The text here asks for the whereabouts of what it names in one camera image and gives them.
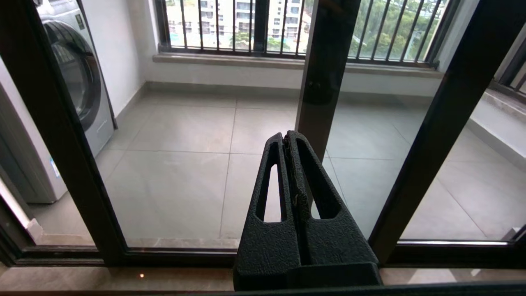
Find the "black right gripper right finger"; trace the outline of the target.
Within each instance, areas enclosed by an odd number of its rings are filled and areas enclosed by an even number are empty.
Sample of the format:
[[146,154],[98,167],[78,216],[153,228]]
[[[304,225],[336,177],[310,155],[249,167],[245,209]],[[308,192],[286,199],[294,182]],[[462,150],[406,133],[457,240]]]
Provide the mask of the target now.
[[287,170],[303,264],[379,263],[307,138],[287,132]]

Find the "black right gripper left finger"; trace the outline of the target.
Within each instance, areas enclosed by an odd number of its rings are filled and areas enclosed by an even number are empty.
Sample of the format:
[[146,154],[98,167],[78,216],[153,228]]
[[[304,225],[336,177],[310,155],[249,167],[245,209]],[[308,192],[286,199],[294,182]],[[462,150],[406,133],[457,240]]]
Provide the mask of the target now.
[[[277,168],[279,222],[265,222],[272,167]],[[300,266],[284,143],[276,133],[265,143],[233,268],[235,289],[285,289],[287,274]]]

